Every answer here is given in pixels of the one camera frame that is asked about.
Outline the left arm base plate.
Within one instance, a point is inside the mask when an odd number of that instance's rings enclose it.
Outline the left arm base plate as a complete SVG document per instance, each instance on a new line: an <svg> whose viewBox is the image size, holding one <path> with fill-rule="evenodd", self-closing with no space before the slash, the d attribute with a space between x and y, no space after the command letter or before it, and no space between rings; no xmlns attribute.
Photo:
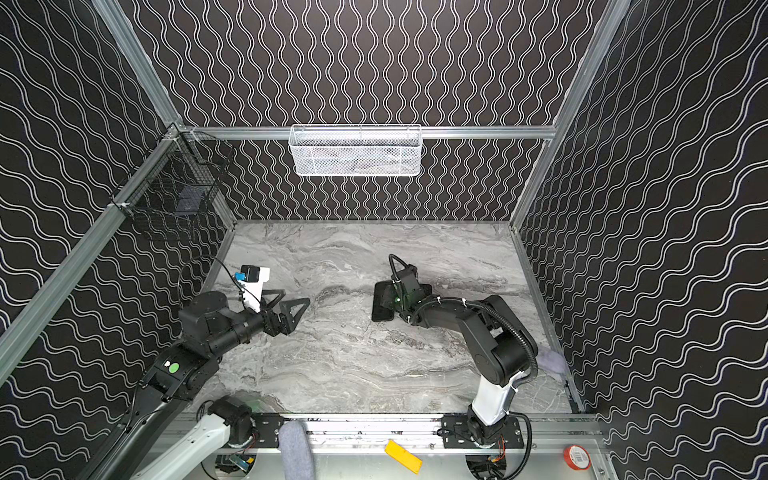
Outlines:
<svg viewBox="0 0 768 480"><path fill-rule="evenodd" d="M222 449L249 450L277 448L279 430L286 419L276 413L251 414L246 417L228 419L225 424L229 433L225 436Z"/></svg>

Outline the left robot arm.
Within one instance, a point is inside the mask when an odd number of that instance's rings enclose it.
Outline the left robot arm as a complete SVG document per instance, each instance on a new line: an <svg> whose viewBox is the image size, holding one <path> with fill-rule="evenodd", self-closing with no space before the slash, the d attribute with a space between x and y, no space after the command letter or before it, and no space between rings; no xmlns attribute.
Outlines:
<svg viewBox="0 0 768 480"><path fill-rule="evenodd" d="M311 300L285 300L283 290L260 311L229 308L220 291L204 292L179 311L182 337L163 350L130 394L128 410L78 475L129 479L172 421L219 370L224 355L260 334L292 333Z"/></svg>

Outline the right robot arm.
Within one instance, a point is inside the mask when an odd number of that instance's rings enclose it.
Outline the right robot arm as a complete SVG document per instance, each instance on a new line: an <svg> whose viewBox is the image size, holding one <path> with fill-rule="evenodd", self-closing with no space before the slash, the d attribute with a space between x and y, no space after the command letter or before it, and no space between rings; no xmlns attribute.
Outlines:
<svg viewBox="0 0 768 480"><path fill-rule="evenodd" d="M371 319L385 322L398 316L415 327L461 334L480 374L467 411L468 438L492 444L502 435L517 390L538 376L535 340L501 296L442 296L419 280L415 265L395 254L388 263L391 277L375 286Z"/></svg>

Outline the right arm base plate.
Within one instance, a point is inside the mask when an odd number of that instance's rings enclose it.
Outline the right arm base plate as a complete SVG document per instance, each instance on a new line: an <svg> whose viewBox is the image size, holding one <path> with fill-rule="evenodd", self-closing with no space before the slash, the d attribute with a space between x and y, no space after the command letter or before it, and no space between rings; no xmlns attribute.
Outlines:
<svg viewBox="0 0 768 480"><path fill-rule="evenodd" d="M510 415L487 426L475 416L446 414L435 434L442 439L446 449L499 448L500 441L506 448L524 447L522 427L518 419Z"/></svg>

